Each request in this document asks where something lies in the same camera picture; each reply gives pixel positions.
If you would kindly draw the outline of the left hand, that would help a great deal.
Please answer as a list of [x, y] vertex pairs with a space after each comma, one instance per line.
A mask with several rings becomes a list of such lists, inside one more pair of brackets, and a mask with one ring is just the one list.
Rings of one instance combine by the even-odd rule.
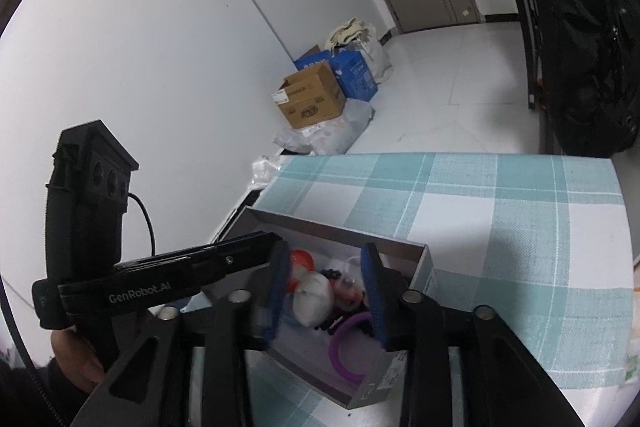
[[73, 329], [53, 331], [51, 347], [65, 377], [83, 392], [92, 392], [104, 380], [102, 364], [85, 339]]

